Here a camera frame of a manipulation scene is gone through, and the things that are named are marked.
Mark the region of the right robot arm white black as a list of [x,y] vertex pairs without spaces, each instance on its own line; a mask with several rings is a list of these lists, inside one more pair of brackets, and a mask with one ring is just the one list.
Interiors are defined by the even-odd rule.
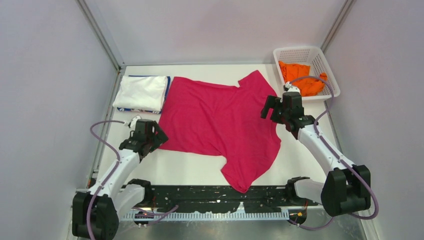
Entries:
[[287,202],[299,205],[304,199],[312,200],[331,217],[368,210],[373,200],[370,170],[343,156],[325,137],[318,121],[305,114],[302,103],[298,92],[285,92],[282,97],[269,95],[260,114],[263,119],[284,125],[326,175],[324,182],[309,177],[289,179],[285,186]]

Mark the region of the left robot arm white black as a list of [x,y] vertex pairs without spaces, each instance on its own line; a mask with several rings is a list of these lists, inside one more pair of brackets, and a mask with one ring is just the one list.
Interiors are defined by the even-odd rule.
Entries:
[[125,214],[136,204],[148,207],[153,202],[148,183],[125,181],[148,154],[169,138],[154,120],[135,118],[126,125],[131,129],[129,137],[118,148],[104,143],[115,153],[114,162],[93,186],[73,197],[71,232],[75,237],[112,240]]

